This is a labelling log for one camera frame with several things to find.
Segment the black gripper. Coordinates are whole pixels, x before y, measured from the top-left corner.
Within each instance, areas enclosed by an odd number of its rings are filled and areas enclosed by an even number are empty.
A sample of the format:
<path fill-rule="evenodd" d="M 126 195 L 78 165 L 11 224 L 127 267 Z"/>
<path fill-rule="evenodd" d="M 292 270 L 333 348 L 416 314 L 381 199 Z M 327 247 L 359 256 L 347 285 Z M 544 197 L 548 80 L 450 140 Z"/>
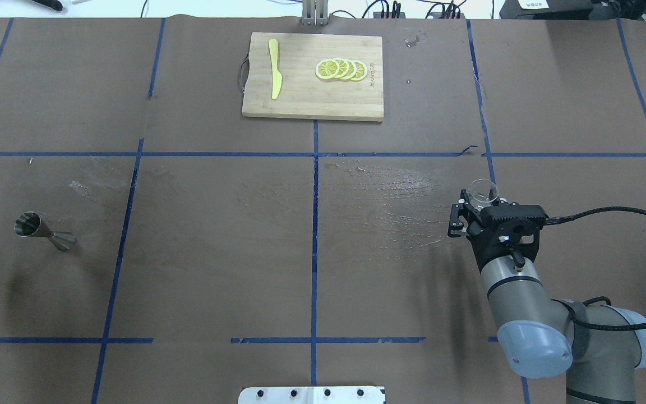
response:
<path fill-rule="evenodd" d="M 493 205 L 508 204 L 501 197 L 493 202 Z M 527 261 L 536 260 L 540 249 L 540 225 L 525 218 L 513 218 L 484 228 L 480 214 L 469 192 L 461 190 L 459 200 L 451 206 L 447 228 L 451 238 L 467 237 L 480 273 L 487 264 L 505 256 L 512 258 L 514 266 L 520 269 Z"/>

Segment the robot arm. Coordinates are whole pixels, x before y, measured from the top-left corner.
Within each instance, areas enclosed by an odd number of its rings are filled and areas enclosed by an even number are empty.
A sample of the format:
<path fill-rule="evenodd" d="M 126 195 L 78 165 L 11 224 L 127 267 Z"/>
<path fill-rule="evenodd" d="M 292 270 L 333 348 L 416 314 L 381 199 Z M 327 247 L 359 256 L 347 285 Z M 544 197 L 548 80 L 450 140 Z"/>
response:
<path fill-rule="evenodd" d="M 547 222 L 540 205 L 464 189 L 451 207 L 448 235 L 472 246 L 498 343 L 516 374 L 564 374 L 568 403 L 636 403 L 636 371 L 646 368 L 646 317 L 607 297 L 549 297 L 535 267 Z"/>

